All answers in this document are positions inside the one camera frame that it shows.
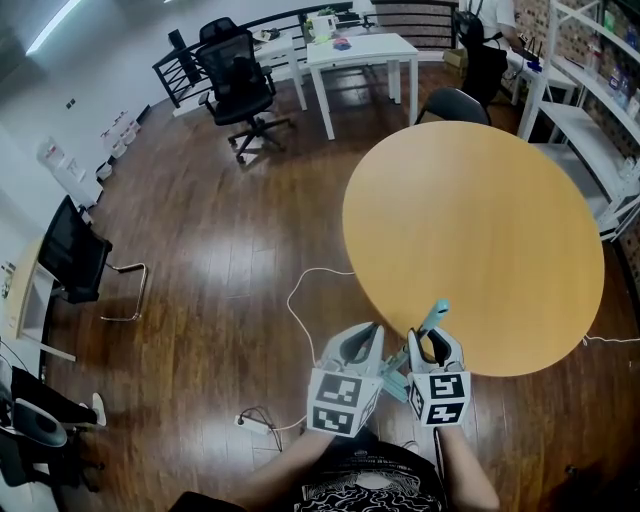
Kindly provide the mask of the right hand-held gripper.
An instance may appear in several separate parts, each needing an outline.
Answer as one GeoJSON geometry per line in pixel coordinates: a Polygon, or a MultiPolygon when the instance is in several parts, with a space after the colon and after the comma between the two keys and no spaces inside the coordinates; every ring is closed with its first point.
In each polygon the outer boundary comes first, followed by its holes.
{"type": "Polygon", "coordinates": [[[471,402],[471,373],[462,346],[440,327],[430,330],[430,341],[439,366],[423,357],[414,329],[407,334],[408,403],[423,427],[460,425],[471,402]]]}

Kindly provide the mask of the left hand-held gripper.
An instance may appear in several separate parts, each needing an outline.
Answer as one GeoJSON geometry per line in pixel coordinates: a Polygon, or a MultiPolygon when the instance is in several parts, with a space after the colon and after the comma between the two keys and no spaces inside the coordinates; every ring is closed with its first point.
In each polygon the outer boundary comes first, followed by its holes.
{"type": "Polygon", "coordinates": [[[383,351],[384,328],[373,322],[354,325],[328,341],[308,386],[308,429],[347,438],[358,434],[382,390],[383,351]]]}

